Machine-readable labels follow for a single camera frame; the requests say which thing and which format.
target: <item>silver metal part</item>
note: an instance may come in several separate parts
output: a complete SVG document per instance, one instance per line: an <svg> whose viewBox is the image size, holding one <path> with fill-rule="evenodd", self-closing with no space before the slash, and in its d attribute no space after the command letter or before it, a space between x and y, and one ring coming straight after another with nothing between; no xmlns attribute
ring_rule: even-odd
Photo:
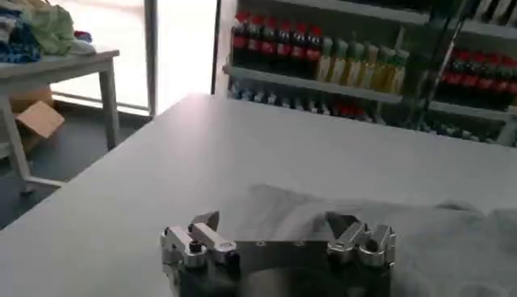
<svg viewBox="0 0 517 297"><path fill-rule="evenodd" d="M207 262L207 248L200 246L200 251L191 251L194 239L182 228L166 228L160 238L162 245L162 263L176 265L180 261L188 268L203 267Z"/></svg>
<svg viewBox="0 0 517 297"><path fill-rule="evenodd" d="M218 263L226 263L226 256L237 250L237 244L235 241L227 241L205 223L193 224L191 235L194 239L202 242L212 251L213 258Z"/></svg>
<svg viewBox="0 0 517 297"><path fill-rule="evenodd" d="M359 246L359 260L366 266L382 267L395 261L395 233L390 226L378 225Z"/></svg>
<svg viewBox="0 0 517 297"><path fill-rule="evenodd" d="M327 252L339 256L341 263L348 263L354 257L355 247L364 238L366 224L355 222L335 241L329 241Z"/></svg>

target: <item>floor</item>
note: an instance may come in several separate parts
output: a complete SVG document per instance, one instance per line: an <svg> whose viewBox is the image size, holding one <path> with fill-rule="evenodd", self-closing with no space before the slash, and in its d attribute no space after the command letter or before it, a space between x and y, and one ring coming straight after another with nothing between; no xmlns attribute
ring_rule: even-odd
<svg viewBox="0 0 517 297"><path fill-rule="evenodd" d="M89 107L57 106L65 123L29 154L32 172L42 178L70 180L107 153L103 115ZM148 122L135 115L120 115L120 135L123 140ZM7 158L0 161L0 229L18 219L43 201L53 188L37 186L26 197L20 197L15 177Z"/></svg>

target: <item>table surface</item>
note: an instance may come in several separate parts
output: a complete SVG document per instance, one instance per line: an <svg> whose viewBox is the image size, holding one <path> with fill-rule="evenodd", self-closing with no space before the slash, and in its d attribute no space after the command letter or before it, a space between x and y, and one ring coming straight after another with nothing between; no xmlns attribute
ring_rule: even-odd
<svg viewBox="0 0 517 297"><path fill-rule="evenodd" d="M38 74L108 60L119 56L118 50L98 51L90 56L43 56L41 61L26 64L0 63L0 79Z"/></svg>
<svg viewBox="0 0 517 297"><path fill-rule="evenodd" d="M255 183L490 211L517 206L516 177L512 148L194 96L0 231L2 296L170 296L159 232Z"/></svg>

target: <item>store shelf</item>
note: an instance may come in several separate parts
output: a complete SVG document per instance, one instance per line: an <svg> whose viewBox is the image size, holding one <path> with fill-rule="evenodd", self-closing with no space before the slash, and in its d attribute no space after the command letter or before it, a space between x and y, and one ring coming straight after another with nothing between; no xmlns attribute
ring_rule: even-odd
<svg viewBox="0 0 517 297"><path fill-rule="evenodd" d="M474 21L465 21L463 32L478 34L481 36L492 36L507 40L517 40L517 28L490 25Z"/></svg>
<svg viewBox="0 0 517 297"><path fill-rule="evenodd" d="M480 119L492 119L500 121L506 121L512 116L512 113L507 111L492 111L490 109L463 107L461 105L437 101L431 102L429 109L432 111L447 112L454 115L465 115Z"/></svg>
<svg viewBox="0 0 517 297"><path fill-rule="evenodd" d="M296 4L300 6L308 6L319 8L323 10L333 10L340 12L347 12L354 15L369 16L377 19L385 19L400 23L409 23L415 25L422 25L429 20L429 15L420 14L414 11L395 10L391 8L371 6L366 4L359 4L353 2L339 1L339 0L275 0L277 2L284 2Z"/></svg>
<svg viewBox="0 0 517 297"><path fill-rule="evenodd" d="M225 65L223 67L223 71L225 71L225 73L231 77L244 78L261 82L271 82L283 86L295 86L310 90L319 90L326 93L341 94L377 102L399 103L402 100L402 96L380 93L374 90L359 89L351 86L341 86L329 82L317 82L298 77L288 77L280 74L233 67L231 65Z"/></svg>

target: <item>white fabric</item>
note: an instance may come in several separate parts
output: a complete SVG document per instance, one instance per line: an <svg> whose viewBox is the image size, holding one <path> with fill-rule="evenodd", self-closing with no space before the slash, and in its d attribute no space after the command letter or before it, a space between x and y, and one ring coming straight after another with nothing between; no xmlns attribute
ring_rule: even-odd
<svg viewBox="0 0 517 297"><path fill-rule="evenodd" d="M220 230L225 236L329 240L332 234L322 215L336 211L394 228L397 260L392 296L517 296L515 209L485 215L460 203L415 207L329 200L264 185L250 188L250 195L252 199L221 210Z"/></svg>

